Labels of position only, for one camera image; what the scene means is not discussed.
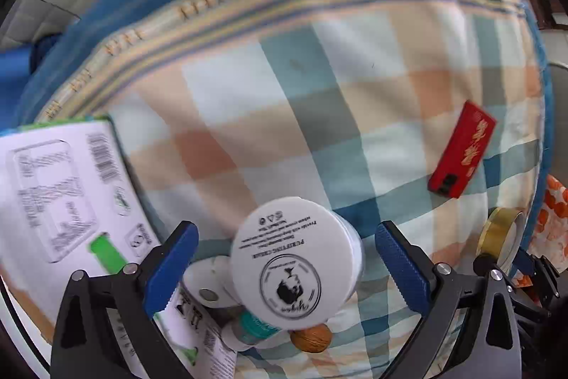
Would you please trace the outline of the brown walnut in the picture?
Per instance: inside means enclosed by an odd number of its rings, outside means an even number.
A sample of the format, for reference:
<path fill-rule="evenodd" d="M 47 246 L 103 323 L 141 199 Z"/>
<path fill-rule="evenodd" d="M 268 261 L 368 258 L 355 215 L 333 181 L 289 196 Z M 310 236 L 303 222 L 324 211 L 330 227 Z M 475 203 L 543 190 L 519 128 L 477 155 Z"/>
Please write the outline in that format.
<path fill-rule="evenodd" d="M 333 333 L 326 324 L 310 328 L 290 331 L 291 343 L 300 351 L 306 353 L 322 353 L 331 344 Z"/>

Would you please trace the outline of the grey folding chair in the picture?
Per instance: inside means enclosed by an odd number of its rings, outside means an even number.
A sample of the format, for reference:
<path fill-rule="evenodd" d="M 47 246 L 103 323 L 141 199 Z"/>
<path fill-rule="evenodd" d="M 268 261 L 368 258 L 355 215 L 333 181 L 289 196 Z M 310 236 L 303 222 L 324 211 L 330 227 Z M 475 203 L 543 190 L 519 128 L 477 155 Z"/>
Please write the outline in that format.
<path fill-rule="evenodd" d="M 550 173 L 567 186 L 567 32 L 541 32 L 553 93 L 553 148 Z"/>

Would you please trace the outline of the orange white patterned bag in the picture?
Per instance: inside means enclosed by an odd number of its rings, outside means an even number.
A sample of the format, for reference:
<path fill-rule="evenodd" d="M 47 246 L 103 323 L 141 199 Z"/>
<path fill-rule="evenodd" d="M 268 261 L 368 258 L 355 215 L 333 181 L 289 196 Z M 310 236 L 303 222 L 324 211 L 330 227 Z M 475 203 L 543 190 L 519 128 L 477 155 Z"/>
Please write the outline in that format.
<path fill-rule="evenodd" d="M 530 239 L 529 252 L 545 256 L 557 269 L 567 269 L 567 187 L 548 175 L 543 205 Z"/>

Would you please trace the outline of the blue folded mat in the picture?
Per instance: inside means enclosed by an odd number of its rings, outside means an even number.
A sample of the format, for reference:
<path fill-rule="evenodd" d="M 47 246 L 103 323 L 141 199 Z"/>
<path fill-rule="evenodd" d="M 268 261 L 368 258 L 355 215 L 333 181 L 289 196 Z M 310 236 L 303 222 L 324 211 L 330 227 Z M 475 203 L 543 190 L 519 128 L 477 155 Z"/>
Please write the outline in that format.
<path fill-rule="evenodd" d="M 31 79 L 31 44 L 16 47 L 0 56 L 0 129 L 12 128 L 23 90 Z"/>

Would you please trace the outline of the small red box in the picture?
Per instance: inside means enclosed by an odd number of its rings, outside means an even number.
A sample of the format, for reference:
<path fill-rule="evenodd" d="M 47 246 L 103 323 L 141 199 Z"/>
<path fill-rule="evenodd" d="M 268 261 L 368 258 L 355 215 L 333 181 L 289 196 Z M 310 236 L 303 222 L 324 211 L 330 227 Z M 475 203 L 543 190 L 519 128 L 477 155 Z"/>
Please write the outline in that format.
<path fill-rule="evenodd" d="M 482 160 L 497 120 L 472 101 L 466 101 L 449 142 L 428 180 L 432 193 L 459 198 Z"/>

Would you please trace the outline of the white cream jar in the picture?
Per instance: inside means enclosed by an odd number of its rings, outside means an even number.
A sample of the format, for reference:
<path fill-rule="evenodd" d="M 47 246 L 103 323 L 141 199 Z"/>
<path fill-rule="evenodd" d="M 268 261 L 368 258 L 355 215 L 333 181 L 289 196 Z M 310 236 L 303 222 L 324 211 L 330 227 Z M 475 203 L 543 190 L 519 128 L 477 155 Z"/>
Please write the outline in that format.
<path fill-rule="evenodd" d="M 278 198 L 253 211 L 230 251 L 242 304 L 281 330 L 310 328 L 336 315 L 353 296 L 364 261 L 353 226 L 300 197 Z"/>

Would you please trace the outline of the small white floss case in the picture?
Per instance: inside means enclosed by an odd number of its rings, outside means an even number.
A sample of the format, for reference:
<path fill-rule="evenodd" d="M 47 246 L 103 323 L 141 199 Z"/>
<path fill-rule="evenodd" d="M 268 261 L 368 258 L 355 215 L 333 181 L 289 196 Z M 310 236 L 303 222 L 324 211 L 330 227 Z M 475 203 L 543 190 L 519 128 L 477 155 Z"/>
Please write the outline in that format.
<path fill-rule="evenodd" d="M 233 284 L 228 256 L 193 262 L 184 272 L 182 284 L 205 307 L 228 309 L 242 305 Z"/>

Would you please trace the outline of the cardboard box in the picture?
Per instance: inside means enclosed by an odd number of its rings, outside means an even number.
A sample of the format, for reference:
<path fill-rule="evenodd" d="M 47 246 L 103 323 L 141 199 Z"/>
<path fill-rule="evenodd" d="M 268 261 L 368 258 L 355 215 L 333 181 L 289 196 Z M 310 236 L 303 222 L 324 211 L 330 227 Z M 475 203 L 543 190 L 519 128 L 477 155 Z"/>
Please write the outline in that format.
<path fill-rule="evenodd" d="M 167 239 L 155 234 L 107 117 L 22 126 L 1 136 L 1 268 L 54 329 L 71 274 L 119 273 Z M 182 288 L 153 320 L 190 378 L 230 378 L 235 353 Z M 151 378 L 118 311 L 108 318 L 132 378 Z"/>

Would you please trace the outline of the plaid checkered tablecloth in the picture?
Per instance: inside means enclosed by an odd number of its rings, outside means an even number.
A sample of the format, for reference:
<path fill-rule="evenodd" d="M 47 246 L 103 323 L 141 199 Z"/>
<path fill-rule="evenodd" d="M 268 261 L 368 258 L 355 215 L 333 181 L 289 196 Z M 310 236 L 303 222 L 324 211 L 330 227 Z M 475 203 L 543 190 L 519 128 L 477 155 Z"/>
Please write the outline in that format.
<path fill-rule="evenodd" d="M 497 120 L 459 198 L 428 189 L 466 101 Z M 390 220 L 469 269 L 496 207 L 536 217 L 552 151 L 547 59 L 523 0 L 98 0 L 24 90 L 19 124 L 105 114 L 160 235 L 226 253 L 257 207 L 314 201 L 361 235 L 362 282 L 326 353 L 280 335 L 240 378 L 377 378 L 408 339 L 373 234 Z"/>

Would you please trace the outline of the white green tube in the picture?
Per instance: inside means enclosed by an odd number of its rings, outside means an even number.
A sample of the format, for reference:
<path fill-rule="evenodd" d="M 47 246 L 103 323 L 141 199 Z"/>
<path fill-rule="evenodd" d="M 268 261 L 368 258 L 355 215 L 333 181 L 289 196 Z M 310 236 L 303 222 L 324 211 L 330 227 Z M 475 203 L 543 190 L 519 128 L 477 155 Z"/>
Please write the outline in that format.
<path fill-rule="evenodd" d="M 279 328 L 265 323 L 251 312 L 243 311 L 222 328 L 220 336 L 228 348 L 244 352 L 279 331 Z"/>

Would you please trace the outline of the grey tape roll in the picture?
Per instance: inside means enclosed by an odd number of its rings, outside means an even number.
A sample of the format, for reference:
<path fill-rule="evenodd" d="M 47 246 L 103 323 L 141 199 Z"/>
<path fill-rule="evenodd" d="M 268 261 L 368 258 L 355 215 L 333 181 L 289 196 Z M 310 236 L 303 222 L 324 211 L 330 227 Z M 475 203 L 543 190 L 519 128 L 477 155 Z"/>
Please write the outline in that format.
<path fill-rule="evenodd" d="M 489 255 L 503 270 L 510 270 L 520 248 L 526 215 L 516 208 L 492 209 L 480 233 L 476 256 Z"/>

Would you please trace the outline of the left grey padded chair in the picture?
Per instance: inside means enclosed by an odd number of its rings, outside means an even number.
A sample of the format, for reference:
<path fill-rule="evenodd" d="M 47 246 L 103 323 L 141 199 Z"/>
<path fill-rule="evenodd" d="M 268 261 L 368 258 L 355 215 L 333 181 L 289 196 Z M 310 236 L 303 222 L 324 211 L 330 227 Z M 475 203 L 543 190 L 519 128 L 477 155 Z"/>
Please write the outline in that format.
<path fill-rule="evenodd" d="M 33 43 L 48 34 L 65 31 L 80 19 L 44 0 L 16 0 L 1 25 L 1 50 Z"/>

